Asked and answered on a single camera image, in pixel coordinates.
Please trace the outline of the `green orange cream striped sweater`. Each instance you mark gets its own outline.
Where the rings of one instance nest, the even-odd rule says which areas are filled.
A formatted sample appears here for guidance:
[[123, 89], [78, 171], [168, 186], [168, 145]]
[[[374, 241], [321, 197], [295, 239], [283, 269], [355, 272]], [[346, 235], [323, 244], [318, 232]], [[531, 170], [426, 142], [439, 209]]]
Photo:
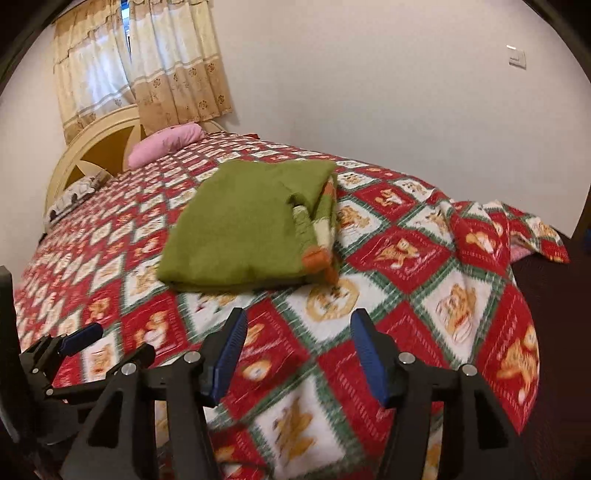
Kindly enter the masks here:
[[335, 162], [231, 160], [197, 188], [162, 250], [157, 278], [179, 292], [334, 285]]

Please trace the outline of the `white car print pillow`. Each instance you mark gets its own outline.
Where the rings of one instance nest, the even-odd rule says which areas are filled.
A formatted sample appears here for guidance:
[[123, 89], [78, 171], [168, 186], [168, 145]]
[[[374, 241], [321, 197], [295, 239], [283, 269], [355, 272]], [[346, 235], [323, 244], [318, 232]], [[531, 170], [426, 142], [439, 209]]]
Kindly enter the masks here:
[[44, 217], [44, 232], [49, 233], [69, 213], [80, 207], [97, 193], [112, 176], [106, 171], [84, 176], [68, 186], [47, 209]]

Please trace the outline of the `red teddy bear patchwork bedspread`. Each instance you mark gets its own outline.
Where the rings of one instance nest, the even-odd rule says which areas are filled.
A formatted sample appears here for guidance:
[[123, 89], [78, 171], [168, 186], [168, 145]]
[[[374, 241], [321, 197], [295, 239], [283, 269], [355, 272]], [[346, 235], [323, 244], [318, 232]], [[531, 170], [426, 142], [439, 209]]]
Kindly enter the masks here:
[[223, 163], [317, 158], [216, 133], [118, 175], [37, 248], [15, 292], [20, 343], [100, 323], [102, 339], [60, 369], [56, 382], [68, 386], [102, 379], [143, 343], [168, 364], [245, 307], [238, 368], [206, 413], [228, 479], [372, 477], [392, 414], [370, 395], [349, 336], [359, 308], [425, 363], [475, 365], [522, 428], [540, 354], [512, 265], [527, 253], [554, 262], [568, 253], [539, 217], [500, 201], [456, 201], [416, 177], [338, 159], [338, 283], [211, 295], [176, 294], [158, 281], [169, 230]]

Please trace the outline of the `cream and brown headboard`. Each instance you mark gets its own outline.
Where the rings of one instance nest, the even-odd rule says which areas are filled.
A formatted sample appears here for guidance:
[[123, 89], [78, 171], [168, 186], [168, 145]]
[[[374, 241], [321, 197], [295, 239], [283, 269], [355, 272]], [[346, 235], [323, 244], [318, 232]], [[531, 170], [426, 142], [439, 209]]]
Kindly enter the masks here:
[[145, 137], [138, 107], [114, 110], [86, 126], [67, 146], [53, 170], [44, 210], [74, 181], [100, 170], [116, 176], [128, 169], [128, 156]]

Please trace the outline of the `pink pillow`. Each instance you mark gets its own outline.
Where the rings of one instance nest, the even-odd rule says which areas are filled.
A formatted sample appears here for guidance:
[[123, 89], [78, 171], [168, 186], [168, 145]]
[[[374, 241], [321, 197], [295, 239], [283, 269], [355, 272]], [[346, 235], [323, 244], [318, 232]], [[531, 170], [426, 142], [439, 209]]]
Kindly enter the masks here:
[[159, 158], [203, 140], [206, 132], [197, 123], [161, 129], [138, 142], [128, 156], [130, 170], [139, 169]]

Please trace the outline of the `beige floral window curtain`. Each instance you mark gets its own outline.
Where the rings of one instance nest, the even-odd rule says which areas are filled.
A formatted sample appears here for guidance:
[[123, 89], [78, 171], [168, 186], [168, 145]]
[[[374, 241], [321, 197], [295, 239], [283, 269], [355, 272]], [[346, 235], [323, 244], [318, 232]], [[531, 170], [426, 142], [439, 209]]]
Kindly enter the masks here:
[[207, 1], [85, 1], [56, 20], [52, 47], [67, 143], [129, 105], [147, 134], [233, 110]]

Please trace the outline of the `white wall switch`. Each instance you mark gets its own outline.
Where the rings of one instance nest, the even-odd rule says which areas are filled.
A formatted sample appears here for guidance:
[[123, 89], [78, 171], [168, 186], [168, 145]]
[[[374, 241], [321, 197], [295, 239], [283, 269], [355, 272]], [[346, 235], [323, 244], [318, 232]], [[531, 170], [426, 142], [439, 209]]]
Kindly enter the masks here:
[[515, 46], [508, 45], [507, 46], [508, 52], [508, 63], [516, 68], [520, 68], [523, 70], [527, 69], [527, 59], [526, 53], [524, 50], [520, 50]]

